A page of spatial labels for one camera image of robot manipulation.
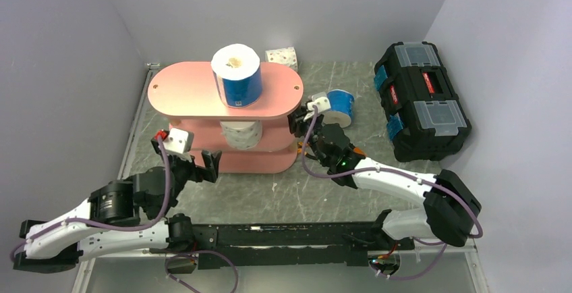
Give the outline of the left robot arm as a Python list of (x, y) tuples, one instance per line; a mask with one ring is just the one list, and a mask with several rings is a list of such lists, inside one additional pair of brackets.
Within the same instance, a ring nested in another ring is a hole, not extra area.
[(10, 254), (13, 269), (59, 273), (82, 261), (137, 249), (185, 252), (196, 245), (191, 219), (167, 217), (188, 182), (217, 181), (222, 152), (178, 157), (152, 141), (164, 165), (109, 182), (76, 208), (51, 221), (26, 220), (21, 244)]

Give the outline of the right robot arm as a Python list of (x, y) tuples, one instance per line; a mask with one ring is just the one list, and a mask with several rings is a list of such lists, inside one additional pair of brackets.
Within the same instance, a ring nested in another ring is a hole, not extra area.
[(453, 171), (423, 174), (391, 167), (359, 152), (337, 124), (321, 125), (317, 107), (298, 107), (287, 117), (289, 131), (302, 138), (301, 150), (311, 150), (327, 169), (312, 171), (302, 158), (302, 167), (315, 178), (332, 180), (339, 186), (382, 192), (413, 205), (406, 211), (386, 209), (372, 228), (372, 241), (388, 249), (404, 238), (436, 238), (450, 246), (462, 247), (470, 238), (484, 235), (478, 215), (482, 206)]

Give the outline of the pink three-tier shelf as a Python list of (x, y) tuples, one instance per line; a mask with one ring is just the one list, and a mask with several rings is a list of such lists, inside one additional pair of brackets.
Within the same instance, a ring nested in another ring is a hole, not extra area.
[[(208, 61), (171, 64), (151, 79), (147, 98), (154, 110), (169, 120), (170, 128), (194, 134), (190, 153), (196, 163), (201, 152), (221, 151), (219, 170), (231, 174), (277, 174), (297, 158), (297, 140), (289, 131), (287, 116), (299, 107), (304, 85), (299, 74), (278, 63), (263, 62), (262, 94), (244, 108), (226, 106)], [(227, 144), (221, 121), (262, 123), (262, 137), (252, 149), (238, 150)]]

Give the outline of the blue roll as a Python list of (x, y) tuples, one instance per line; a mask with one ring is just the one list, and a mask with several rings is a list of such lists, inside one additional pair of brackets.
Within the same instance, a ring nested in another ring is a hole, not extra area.
[(327, 92), (331, 109), (323, 113), (324, 124), (339, 124), (342, 128), (351, 125), (353, 121), (354, 96), (346, 90), (334, 89)]
[(232, 44), (219, 49), (210, 61), (221, 101), (228, 107), (243, 108), (262, 94), (261, 60), (247, 45)]

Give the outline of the blue roll front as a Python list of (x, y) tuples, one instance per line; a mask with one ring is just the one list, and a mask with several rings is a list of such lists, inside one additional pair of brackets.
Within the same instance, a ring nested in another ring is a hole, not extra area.
[(327, 92), (331, 109), (323, 113), (324, 124), (339, 124), (342, 128), (351, 125), (353, 121), (354, 96), (346, 90), (334, 89)]

